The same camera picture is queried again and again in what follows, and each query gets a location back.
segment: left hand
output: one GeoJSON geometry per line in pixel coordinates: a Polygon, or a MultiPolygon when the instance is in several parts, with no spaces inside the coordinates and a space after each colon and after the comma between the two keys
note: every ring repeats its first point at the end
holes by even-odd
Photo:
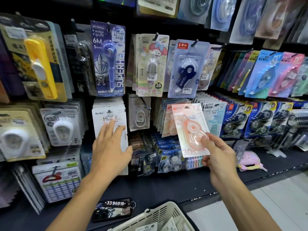
{"type": "Polygon", "coordinates": [[[92,165],[90,174],[98,177],[108,176],[113,180],[132,159],[133,148],[121,150],[121,136],[125,126],[119,126],[114,132],[115,120],[104,123],[93,143],[92,165]]]}

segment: white tile floor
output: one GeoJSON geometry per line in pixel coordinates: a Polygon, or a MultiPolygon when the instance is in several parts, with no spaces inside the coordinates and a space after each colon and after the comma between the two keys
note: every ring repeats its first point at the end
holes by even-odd
{"type": "MultiPolygon", "coordinates": [[[[308,231],[308,171],[252,191],[283,231],[308,231]]],[[[188,213],[200,231],[237,231],[222,201],[188,213]]]]}

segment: my melody character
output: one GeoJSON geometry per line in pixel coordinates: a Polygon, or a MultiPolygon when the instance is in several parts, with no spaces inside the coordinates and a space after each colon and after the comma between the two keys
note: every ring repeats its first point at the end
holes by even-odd
{"type": "Polygon", "coordinates": [[[153,42],[149,45],[149,50],[155,53],[156,58],[155,61],[159,62],[161,59],[161,55],[167,56],[168,50],[164,47],[164,45],[160,45],[159,42],[153,42]]]}

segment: hand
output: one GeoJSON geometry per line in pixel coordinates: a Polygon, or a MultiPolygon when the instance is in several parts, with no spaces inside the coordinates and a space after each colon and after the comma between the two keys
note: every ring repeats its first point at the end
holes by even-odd
{"type": "Polygon", "coordinates": [[[121,136],[125,126],[119,126],[114,132],[115,120],[104,123],[93,143],[92,165],[90,174],[99,177],[109,176],[113,180],[132,159],[133,148],[121,150],[121,136]]]}
{"type": "Polygon", "coordinates": [[[236,171],[236,154],[221,138],[210,133],[206,134],[209,140],[204,136],[202,143],[211,154],[203,156],[202,165],[210,168],[211,183],[220,192],[228,182],[239,179],[236,171]]]}

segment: forearm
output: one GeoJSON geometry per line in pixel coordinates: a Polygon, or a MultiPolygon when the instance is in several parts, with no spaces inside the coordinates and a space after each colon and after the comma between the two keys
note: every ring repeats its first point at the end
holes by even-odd
{"type": "Polygon", "coordinates": [[[281,231],[239,178],[229,179],[220,194],[239,231],[281,231]]]}
{"type": "Polygon", "coordinates": [[[76,194],[46,231],[85,231],[96,204],[111,181],[109,178],[95,178],[91,173],[88,174],[76,194]]]}

